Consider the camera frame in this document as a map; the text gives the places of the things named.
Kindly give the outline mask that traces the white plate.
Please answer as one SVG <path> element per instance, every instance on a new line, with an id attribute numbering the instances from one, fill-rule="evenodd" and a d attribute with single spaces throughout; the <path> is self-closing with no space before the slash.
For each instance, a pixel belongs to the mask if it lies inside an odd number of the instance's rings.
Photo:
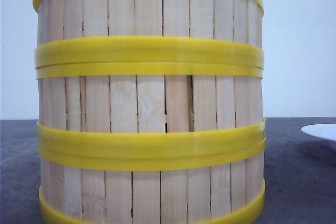
<path id="1" fill-rule="evenodd" d="M 336 124 L 313 124 L 301 128 L 301 130 L 311 136 L 322 138 L 328 141 L 336 140 Z"/>

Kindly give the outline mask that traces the front bamboo steamer basket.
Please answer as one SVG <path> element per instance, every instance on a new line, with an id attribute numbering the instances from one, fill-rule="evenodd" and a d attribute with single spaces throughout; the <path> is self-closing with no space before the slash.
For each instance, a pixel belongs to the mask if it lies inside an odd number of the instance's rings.
<path id="1" fill-rule="evenodd" d="M 265 124 L 189 133 L 38 126 L 46 223 L 252 223 L 264 207 Z"/>

